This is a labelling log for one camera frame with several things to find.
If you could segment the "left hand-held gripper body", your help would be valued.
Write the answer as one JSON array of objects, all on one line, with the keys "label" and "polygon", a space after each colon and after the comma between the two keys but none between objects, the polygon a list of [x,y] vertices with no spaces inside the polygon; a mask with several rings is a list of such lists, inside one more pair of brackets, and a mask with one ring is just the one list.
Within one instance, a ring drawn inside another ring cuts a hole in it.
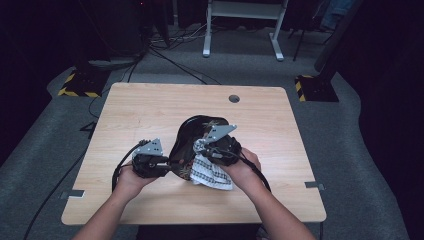
[{"label": "left hand-held gripper body", "polygon": [[133,171],[141,178],[164,177],[170,170],[159,138],[142,140],[132,152]]}]

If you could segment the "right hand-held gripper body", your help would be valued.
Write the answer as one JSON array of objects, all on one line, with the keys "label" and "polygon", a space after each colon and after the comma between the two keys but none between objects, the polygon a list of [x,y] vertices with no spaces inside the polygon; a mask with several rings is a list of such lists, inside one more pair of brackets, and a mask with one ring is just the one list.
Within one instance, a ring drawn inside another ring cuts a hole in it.
[{"label": "right hand-held gripper body", "polygon": [[236,125],[213,125],[205,137],[194,142],[194,152],[213,164],[235,164],[239,160],[241,144],[230,133],[236,128]]}]

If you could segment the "black floral lacquer tray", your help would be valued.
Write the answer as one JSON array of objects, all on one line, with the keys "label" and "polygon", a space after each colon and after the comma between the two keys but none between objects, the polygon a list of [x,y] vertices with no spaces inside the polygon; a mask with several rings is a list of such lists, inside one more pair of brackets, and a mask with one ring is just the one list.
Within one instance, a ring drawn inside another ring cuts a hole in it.
[{"label": "black floral lacquer tray", "polygon": [[169,154],[171,161],[181,161],[181,166],[171,166],[172,172],[178,177],[190,181],[190,173],[193,165],[195,152],[193,144],[203,138],[213,125],[228,125],[228,121],[222,117],[196,115],[185,120],[177,133],[175,144]]}]

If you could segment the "white patterned cloth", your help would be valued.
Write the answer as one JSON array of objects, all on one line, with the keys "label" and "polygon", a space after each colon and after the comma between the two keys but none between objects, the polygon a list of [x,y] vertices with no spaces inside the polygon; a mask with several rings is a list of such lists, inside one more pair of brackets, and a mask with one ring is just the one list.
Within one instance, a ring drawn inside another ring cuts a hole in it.
[{"label": "white patterned cloth", "polygon": [[219,166],[200,154],[194,158],[190,179],[195,185],[201,184],[213,189],[226,191],[233,189],[231,177]]}]

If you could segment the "person's left hand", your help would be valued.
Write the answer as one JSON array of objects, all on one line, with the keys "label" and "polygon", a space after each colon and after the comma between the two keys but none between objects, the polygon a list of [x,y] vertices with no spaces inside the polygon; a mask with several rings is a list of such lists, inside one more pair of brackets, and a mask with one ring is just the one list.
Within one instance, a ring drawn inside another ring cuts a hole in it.
[{"label": "person's left hand", "polygon": [[130,201],[138,196],[145,186],[154,181],[155,178],[142,178],[138,176],[133,171],[131,164],[125,164],[120,169],[117,185],[113,193],[126,201]]}]

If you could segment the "person's right hand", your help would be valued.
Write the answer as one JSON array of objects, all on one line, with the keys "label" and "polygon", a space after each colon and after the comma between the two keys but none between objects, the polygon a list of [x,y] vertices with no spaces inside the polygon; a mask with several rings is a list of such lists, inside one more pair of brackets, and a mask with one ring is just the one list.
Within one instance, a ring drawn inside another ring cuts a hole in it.
[{"label": "person's right hand", "polygon": [[[260,161],[255,153],[243,148],[241,150],[241,156],[253,163],[258,170],[261,169]],[[247,196],[250,196],[258,189],[264,187],[262,180],[257,176],[254,170],[241,160],[230,166],[222,166],[222,169],[230,176],[233,183]]]}]

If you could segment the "person's dark clothing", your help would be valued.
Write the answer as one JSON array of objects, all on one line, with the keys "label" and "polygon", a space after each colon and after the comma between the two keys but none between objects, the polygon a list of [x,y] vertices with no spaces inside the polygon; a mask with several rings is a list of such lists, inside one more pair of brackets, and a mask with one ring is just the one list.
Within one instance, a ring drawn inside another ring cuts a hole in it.
[{"label": "person's dark clothing", "polygon": [[136,240],[256,240],[259,224],[141,225]]}]

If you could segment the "grey tape strip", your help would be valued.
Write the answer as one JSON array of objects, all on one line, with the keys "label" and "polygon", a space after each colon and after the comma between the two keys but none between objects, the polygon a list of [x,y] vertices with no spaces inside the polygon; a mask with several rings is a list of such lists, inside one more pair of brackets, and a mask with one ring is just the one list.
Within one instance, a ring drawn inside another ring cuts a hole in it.
[{"label": "grey tape strip", "polygon": [[322,183],[316,181],[304,182],[306,188],[317,188],[319,191],[324,191],[325,186]]},{"label": "grey tape strip", "polygon": [[60,194],[60,199],[69,199],[69,198],[83,198],[85,190],[69,190],[63,191]]}]

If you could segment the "black tripod stand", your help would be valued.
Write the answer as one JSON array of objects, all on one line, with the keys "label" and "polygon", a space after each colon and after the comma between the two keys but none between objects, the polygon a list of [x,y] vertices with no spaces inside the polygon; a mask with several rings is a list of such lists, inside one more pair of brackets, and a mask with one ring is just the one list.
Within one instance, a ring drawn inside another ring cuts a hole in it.
[{"label": "black tripod stand", "polygon": [[299,52],[301,50],[301,46],[304,43],[304,37],[306,32],[316,32],[316,33],[324,33],[328,34],[328,37],[326,40],[322,42],[322,45],[325,45],[333,36],[334,31],[331,29],[323,28],[320,26],[320,20],[313,18],[308,23],[304,24],[302,27],[299,28],[292,28],[289,32],[288,39],[292,38],[295,33],[299,32],[300,36],[296,44],[295,52],[293,54],[293,61],[296,61],[299,56]]}]

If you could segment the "dark stand with grey base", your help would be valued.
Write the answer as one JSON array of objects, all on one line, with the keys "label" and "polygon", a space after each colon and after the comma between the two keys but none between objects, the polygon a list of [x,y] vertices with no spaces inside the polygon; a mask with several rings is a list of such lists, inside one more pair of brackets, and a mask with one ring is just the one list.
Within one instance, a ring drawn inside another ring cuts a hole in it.
[{"label": "dark stand with grey base", "polygon": [[71,0],[71,3],[77,10],[77,30],[90,65],[118,68],[135,64],[145,55],[137,0]]}]

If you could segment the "grey slanted pole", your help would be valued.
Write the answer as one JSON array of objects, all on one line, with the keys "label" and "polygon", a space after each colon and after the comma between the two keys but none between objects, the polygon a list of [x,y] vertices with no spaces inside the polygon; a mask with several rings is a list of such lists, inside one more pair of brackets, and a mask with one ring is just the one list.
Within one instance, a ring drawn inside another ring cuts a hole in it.
[{"label": "grey slanted pole", "polygon": [[343,34],[347,30],[349,24],[351,23],[362,2],[363,0],[356,0],[353,3],[349,12],[346,14],[346,16],[340,21],[337,28],[333,30],[333,36],[328,41],[324,50],[321,52],[314,64],[314,68],[316,71],[321,72],[324,69],[325,65],[330,61],[332,54],[336,51],[337,44],[341,41]]}]

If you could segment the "blue denim cloth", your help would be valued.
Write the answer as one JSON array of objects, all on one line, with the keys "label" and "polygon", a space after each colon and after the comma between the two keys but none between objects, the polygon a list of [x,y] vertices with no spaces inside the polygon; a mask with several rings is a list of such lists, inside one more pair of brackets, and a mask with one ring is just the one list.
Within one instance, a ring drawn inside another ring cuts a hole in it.
[{"label": "blue denim cloth", "polygon": [[356,0],[329,0],[321,21],[324,29],[335,30]]}]

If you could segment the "black yellow striped base plate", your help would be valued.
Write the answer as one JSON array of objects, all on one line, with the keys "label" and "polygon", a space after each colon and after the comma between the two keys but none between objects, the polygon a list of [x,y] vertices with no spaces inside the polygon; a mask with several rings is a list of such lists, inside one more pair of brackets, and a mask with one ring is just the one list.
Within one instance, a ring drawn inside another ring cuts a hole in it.
[{"label": "black yellow striped base plate", "polygon": [[295,88],[300,101],[338,102],[339,99],[330,82],[319,76],[298,75]]},{"label": "black yellow striped base plate", "polygon": [[82,72],[73,69],[60,88],[59,96],[91,97],[102,96],[110,71]]}]

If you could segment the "white metal desk frame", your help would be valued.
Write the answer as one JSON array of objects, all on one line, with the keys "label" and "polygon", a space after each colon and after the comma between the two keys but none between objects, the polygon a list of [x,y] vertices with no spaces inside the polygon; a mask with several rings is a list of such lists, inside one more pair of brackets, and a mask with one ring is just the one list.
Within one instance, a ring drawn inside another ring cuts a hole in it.
[{"label": "white metal desk frame", "polygon": [[248,18],[276,21],[274,31],[269,33],[269,39],[273,47],[276,60],[283,61],[284,55],[278,43],[278,36],[285,16],[287,3],[288,0],[281,0],[278,4],[208,0],[206,10],[206,34],[202,55],[205,58],[211,55],[211,28],[213,17]]}]

